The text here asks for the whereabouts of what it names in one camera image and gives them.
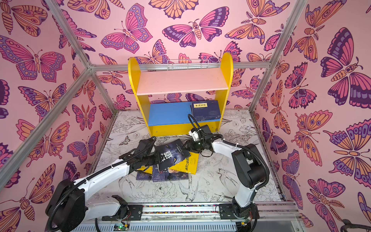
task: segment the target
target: book cover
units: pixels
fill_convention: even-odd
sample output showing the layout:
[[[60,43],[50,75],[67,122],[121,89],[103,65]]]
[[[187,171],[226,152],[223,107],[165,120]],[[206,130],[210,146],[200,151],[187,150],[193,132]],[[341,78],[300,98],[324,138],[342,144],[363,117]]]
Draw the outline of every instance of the book cover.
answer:
[[[169,167],[170,170],[181,171],[185,173],[196,174],[198,164],[198,154],[191,152],[191,156],[182,162]]]
[[[216,120],[221,118],[218,101],[192,102],[192,115],[197,121]]]
[[[180,139],[165,145],[157,146],[155,150],[158,151],[159,155],[160,163],[158,164],[158,169],[160,171],[174,166],[191,155],[189,151],[183,149],[183,143]]]
[[[188,180],[188,173],[165,170],[159,171],[157,166],[153,166],[152,182],[170,181],[170,180]]]

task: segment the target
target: blue shelf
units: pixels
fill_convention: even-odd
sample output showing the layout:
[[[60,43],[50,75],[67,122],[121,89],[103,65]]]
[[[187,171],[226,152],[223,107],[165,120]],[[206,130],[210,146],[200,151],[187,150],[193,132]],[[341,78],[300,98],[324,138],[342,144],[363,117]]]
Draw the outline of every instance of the blue shelf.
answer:
[[[175,102],[151,104],[148,126],[188,124],[188,114],[191,112],[192,102]],[[202,122],[217,122],[220,119]]]

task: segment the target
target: pink shelf board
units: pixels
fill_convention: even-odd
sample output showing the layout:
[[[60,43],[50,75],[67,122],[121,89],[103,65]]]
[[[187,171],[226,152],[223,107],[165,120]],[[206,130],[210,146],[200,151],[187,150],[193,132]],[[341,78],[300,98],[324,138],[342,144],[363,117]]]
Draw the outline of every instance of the pink shelf board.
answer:
[[[137,95],[228,89],[220,68],[142,72]]]

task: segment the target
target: black cable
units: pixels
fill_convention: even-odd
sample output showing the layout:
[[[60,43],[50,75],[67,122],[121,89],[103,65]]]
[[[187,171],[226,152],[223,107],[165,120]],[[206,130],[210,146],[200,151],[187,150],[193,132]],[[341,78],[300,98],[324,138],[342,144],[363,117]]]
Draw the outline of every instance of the black cable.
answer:
[[[99,175],[99,174],[101,174],[101,173],[103,173],[103,172],[105,172],[105,171],[107,171],[107,170],[109,170],[109,169],[111,169],[111,168],[113,168],[113,167],[116,167],[116,166],[118,166],[118,165],[121,165],[121,164],[123,164],[123,163],[125,163],[125,162],[131,160],[132,158],[135,158],[136,156],[138,156],[138,155],[144,153],[145,151],[147,151],[147,149],[148,149],[150,146],[153,146],[154,143],[155,143],[155,141],[156,141],[156,137],[155,137],[155,136],[152,136],[151,138],[153,138],[153,141],[152,141],[148,146],[146,146],[146,147],[145,147],[141,152],[138,152],[138,154],[136,154],[136,155],[130,157],[129,159],[126,159],[126,160],[123,160],[123,161],[117,162],[117,163],[115,163],[115,164],[112,164],[112,165],[110,165],[110,166],[108,166],[108,167],[105,167],[104,169],[101,169],[101,170],[99,170],[99,171],[96,172],[96,173],[93,173],[92,175],[88,176],[87,178],[83,179],[82,181],[80,181],[79,183],[77,183],[76,185],[74,185],[71,189],[67,190],[67,191],[65,192],[65,194],[64,194],[64,195],[59,199],[59,201],[56,203],[56,205],[55,205],[55,207],[54,207],[52,213],[50,214],[50,216],[49,216],[49,218],[48,218],[48,220],[47,220],[47,222],[46,222],[46,229],[47,229],[49,232],[55,232],[55,231],[58,231],[58,230],[59,230],[59,227],[58,227],[58,226],[55,227],[55,228],[52,227],[52,222],[53,222],[54,216],[55,216],[55,214],[57,213],[57,210],[59,209],[59,207],[64,203],[64,201],[69,197],[69,195],[70,195],[73,191],[75,191],[75,190],[76,190],[80,185],[86,183],[87,180],[91,180],[93,177],[95,177],[95,176],[97,176],[97,175]]]
[[[97,230],[97,232],[101,232],[101,230],[98,227],[98,218],[95,218],[94,221],[95,221],[95,229]]]

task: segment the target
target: yellow book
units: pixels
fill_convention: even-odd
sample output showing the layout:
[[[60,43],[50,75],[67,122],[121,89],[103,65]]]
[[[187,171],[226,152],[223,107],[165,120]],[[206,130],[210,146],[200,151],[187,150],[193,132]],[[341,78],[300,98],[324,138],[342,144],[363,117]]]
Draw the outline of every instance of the yellow book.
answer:
[[[182,162],[169,167],[171,170],[181,171],[185,173],[196,174],[197,171],[197,164],[198,164],[198,154],[191,153],[191,156],[183,160]]]

